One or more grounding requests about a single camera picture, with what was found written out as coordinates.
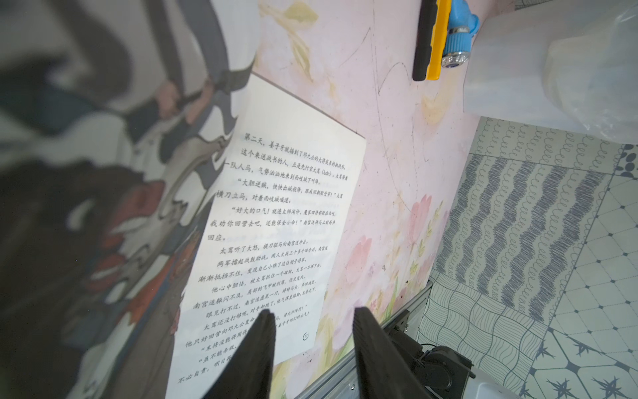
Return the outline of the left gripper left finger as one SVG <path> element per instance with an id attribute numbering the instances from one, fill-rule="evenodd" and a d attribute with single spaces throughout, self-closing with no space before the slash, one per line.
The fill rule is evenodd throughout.
<path id="1" fill-rule="evenodd" d="M 204 398 L 269 398 L 275 345 L 275 315 L 264 309 Z"/>

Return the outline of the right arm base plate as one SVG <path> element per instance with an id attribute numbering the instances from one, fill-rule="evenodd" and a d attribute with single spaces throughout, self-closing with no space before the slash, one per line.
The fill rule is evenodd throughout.
<path id="1" fill-rule="evenodd" d="M 393 328 L 390 340 L 403 357 L 408 368 L 432 398 L 460 399 L 465 388 L 476 375 L 472 362 L 445 346 L 423 346 L 398 328 Z"/>

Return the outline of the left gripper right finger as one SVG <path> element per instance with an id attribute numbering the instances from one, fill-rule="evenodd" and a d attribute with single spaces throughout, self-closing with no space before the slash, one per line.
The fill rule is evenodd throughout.
<path id="1" fill-rule="evenodd" d="M 430 398 L 370 309 L 355 309 L 352 332 L 361 398 Z"/>

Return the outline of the illustrated story book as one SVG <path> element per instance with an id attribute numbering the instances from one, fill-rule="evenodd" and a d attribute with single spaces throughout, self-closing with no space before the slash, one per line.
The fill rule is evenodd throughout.
<path id="1" fill-rule="evenodd" d="M 312 349 L 366 143 L 254 71 L 305 3 L 1 4 L 1 395 L 199 398 Z"/>

